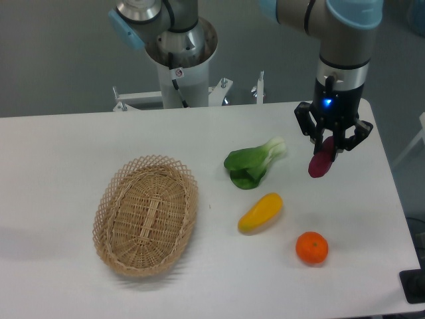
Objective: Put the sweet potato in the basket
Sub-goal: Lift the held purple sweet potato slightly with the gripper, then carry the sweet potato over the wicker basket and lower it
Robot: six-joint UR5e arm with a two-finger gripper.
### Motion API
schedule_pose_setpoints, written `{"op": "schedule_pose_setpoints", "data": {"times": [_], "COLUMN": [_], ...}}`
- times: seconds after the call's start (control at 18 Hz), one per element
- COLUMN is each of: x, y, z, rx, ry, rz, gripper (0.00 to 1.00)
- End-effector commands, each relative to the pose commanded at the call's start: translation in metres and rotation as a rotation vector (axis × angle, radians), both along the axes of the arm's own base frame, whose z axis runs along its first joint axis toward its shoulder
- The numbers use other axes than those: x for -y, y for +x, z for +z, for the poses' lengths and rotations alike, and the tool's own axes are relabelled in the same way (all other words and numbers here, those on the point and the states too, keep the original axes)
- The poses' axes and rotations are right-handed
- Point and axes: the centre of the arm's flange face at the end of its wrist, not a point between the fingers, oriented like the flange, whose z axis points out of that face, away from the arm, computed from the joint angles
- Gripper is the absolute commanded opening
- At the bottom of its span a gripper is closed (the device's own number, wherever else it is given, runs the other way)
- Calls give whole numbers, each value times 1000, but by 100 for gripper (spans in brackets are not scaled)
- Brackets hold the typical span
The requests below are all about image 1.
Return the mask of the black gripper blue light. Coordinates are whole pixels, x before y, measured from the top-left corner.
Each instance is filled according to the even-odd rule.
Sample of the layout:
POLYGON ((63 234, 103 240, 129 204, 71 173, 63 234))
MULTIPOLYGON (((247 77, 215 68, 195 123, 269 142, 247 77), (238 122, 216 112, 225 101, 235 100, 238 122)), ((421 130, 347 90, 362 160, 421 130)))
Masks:
POLYGON ((358 119, 363 87, 347 91, 333 89, 330 94, 326 94, 325 86, 315 80, 313 103, 300 102, 294 110, 301 132, 309 136, 310 142, 314 144, 314 155, 323 148, 325 129, 333 130, 333 160, 338 154, 351 151, 369 137, 373 125, 358 119), (355 128, 354 133, 346 138, 345 131, 351 126, 355 128))

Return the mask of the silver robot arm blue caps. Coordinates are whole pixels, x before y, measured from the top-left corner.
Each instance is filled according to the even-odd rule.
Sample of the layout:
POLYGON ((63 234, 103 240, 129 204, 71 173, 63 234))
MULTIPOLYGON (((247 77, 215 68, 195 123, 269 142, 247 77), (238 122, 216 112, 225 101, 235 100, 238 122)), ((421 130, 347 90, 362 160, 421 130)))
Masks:
MULTIPOLYGON (((260 1, 261 12, 320 42, 313 100, 295 115, 315 153, 331 159, 364 141, 373 125, 358 109, 382 1, 260 1)), ((196 1, 118 1, 108 14, 117 35, 129 47, 142 49, 165 69, 163 103, 169 108, 205 106, 208 89, 184 83, 184 72, 214 53, 216 40, 200 18, 196 1)))

